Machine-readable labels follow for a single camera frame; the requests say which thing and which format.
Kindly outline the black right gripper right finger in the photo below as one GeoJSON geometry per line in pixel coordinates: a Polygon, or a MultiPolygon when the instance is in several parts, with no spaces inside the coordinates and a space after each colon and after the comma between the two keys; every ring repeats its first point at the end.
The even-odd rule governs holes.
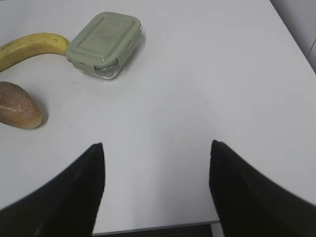
{"type": "Polygon", "coordinates": [[[213,140],[209,188],[226,237],[314,237],[315,205],[276,184],[213,140]]]}

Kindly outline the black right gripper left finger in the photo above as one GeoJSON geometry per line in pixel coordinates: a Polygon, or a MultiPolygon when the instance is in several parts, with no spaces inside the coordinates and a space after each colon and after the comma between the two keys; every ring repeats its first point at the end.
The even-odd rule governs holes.
{"type": "Polygon", "coordinates": [[[90,237],[105,188],[101,143],[51,181],[0,211],[2,237],[90,237]]]}

